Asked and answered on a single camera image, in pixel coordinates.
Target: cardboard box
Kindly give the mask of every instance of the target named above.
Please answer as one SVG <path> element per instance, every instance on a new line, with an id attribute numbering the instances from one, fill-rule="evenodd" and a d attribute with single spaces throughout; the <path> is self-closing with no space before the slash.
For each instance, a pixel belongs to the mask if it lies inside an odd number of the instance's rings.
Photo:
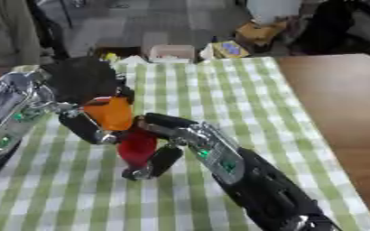
<path id="1" fill-rule="evenodd" d="M 249 41 L 258 46 L 270 44 L 273 38 L 283 32 L 287 27 L 287 22 L 282 21 L 266 26 L 259 26 L 249 22 L 236 30 L 236 41 Z"/>
<path id="2" fill-rule="evenodd" d="M 213 43 L 213 52 L 218 59 L 243 58 L 250 53 L 234 41 Z"/>

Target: box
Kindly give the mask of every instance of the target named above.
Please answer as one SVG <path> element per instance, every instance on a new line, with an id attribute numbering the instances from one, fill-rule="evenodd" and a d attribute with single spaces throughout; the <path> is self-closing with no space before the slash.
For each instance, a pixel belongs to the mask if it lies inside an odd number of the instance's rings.
<path id="1" fill-rule="evenodd" d="M 234 41 L 213 43 L 213 52 L 218 59 L 237 59 L 250 55 L 248 51 Z"/>
<path id="2" fill-rule="evenodd" d="M 259 26 L 249 22 L 236 30 L 236 41 L 248 41 L 258 46 L 270 44 L 273 38 L 283 32 L 287 27 L 287 22 L 282 21 L 266 26 Z"/>
<path id="3" fill-rule="evenodd" d="M 155 45 L 150 50 L 152 62 L 193 63 L 195 48 L 191 45 Z"/>

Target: white container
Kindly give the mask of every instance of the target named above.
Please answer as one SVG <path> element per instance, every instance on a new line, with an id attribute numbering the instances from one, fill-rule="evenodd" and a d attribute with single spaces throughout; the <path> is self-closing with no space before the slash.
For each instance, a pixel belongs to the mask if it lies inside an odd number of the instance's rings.
<path id="1" fill-rule="evenodd" d="M 248 0 L 246 7 L 256 23 L 265 25 L 276 17 L 299 15 L 301 0 Z"/>
<path id="2" fill-rule="evenodd" d="M 156 45 L 150 50 L 150 61 L 169 63 L 192 63 L 195 48 L 191 45 Z"/>

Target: green led light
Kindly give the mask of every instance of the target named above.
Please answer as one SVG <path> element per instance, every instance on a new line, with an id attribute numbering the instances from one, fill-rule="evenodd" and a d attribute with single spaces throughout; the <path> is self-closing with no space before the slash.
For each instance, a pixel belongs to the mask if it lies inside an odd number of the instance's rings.
<path id="1" fill-rule="evenodd" d="M 21 122 L 23 120 L 23 114 L 22 113 L 15 113 L 14 114 L 14 120 Z"/>
<path id="2" fill-rule="evenodd" d="M 221 161 L 220 165 L 228 172 L 231 173 L 236 168 L 236 164 L 233 162 Z"/>
<path id="3" fill-rule="evenodd" d="M 202 150 L 202 151 L 199 152 L 199 156 L 201 158 L 203 158 L 203 159 L 207 159 L 208 158 L 208 154 L 209 154 L 209 152 L 206 151 L 206 150 Z"/>
<path id="4" fill-rule="evenodd" d="M 11 142 L 11 136 L 6 135 L 0 140 L 0 149 L 4 149 Z"/>

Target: person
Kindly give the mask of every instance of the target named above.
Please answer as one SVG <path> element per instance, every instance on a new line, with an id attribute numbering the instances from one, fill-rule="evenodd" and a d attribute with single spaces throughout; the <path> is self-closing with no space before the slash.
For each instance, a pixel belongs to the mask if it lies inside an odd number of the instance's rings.
<path id="1" fill-rule="evenodd" d="M 39 38 L 39 44 L 44 49 L 52 49 L 54 60 L 67 60 L 69 53 L 63 42 L 63 29 L 51 20 L 36 4 L 36 0 L 26 0 L 32 15 L 33 23 Z"/>
<path id="2" fill-rule="evenodd" d="M 41 46 L 24 0 L 0 0 L 0 68 L 39 64 Z"/>

